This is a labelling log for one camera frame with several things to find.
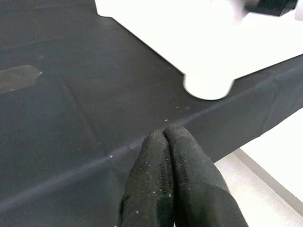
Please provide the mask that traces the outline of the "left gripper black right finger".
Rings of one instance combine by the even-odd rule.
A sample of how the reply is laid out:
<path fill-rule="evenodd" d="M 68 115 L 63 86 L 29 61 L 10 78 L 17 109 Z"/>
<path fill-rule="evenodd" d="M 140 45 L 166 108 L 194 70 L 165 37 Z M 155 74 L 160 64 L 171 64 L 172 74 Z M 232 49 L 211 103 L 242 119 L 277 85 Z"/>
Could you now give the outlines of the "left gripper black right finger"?
<path fill-rule="evenodd" d="M 218 168 L 182 126 L 164 130 L 175 180 L 178 227 L 246 227 L 236 200 Z"/>

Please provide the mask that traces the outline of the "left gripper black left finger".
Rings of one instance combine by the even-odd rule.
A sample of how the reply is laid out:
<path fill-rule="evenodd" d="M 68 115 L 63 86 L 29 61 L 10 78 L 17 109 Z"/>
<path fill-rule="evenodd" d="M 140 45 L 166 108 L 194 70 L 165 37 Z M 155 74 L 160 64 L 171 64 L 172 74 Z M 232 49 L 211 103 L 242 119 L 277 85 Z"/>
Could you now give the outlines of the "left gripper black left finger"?
<path fill-rule="evenodd" d="M 169 144 L 163 132 L 144 139 L 121 199 L 119 227 L 172 227 L 174 177 Z"/>

